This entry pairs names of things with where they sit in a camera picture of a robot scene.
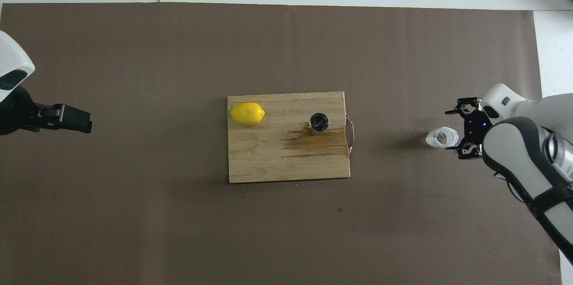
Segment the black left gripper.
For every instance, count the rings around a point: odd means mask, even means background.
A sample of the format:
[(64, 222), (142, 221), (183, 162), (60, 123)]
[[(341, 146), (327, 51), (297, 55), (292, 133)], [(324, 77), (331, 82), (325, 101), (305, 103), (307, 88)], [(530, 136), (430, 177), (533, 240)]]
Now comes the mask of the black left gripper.
[(0, 104), (2, 136), (20, 129), (38, 132), (39, 129), (56, 130), (56, 128), (90, 134), (92, 126), (90, 112), (66, 104), (34, 103), (22, 86), (12, 90)]

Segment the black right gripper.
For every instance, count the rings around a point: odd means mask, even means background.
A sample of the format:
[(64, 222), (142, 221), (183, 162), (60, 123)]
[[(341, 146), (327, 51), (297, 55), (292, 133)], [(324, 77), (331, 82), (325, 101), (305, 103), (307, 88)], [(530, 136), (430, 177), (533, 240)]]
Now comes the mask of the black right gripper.
[(459, 115), (465, 118), (465, 140), (456, 146), (458, 159), (482, 157), (482, 142), (492, 123), (482, 110), (480, 102), (479, 97), (458, 98), (454, 108), (445, 112), (446, 115)]

